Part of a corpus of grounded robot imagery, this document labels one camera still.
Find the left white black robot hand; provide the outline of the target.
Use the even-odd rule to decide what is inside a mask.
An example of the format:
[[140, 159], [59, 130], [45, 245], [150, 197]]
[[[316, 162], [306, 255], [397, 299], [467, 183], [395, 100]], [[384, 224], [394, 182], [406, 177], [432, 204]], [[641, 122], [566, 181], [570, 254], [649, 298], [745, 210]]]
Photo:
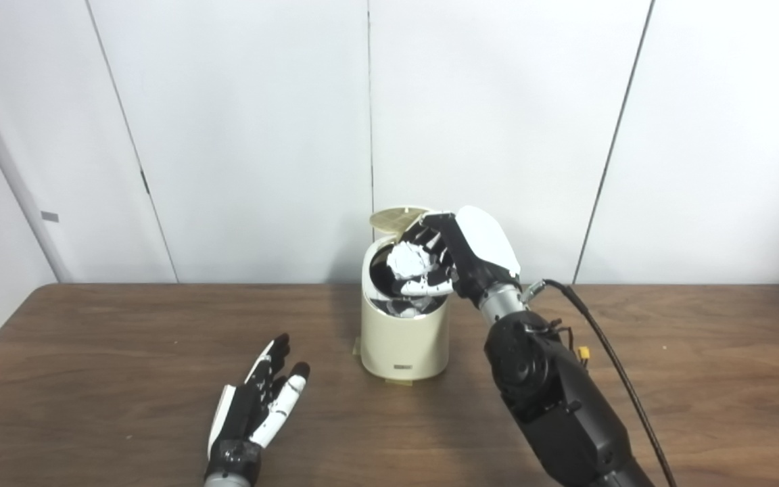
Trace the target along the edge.
[[205, 486], [254, 486], [266, 447], [287, 422], [306, 388], [311, 367], [295, 363], [283, 374], [289, 335], [270, 340], [244, 382], [225, 385], [208, 434]]

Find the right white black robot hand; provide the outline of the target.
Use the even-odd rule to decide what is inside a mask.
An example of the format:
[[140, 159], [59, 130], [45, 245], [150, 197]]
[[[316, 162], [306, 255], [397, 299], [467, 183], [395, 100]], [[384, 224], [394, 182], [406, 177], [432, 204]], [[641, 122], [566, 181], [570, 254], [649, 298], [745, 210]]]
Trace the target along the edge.
[[472, 302], [488, 325], [523, 310], [521, 265], [500, 223], [485, 210], [424, 212], [393, 244], [389, 294], [447, 296]]

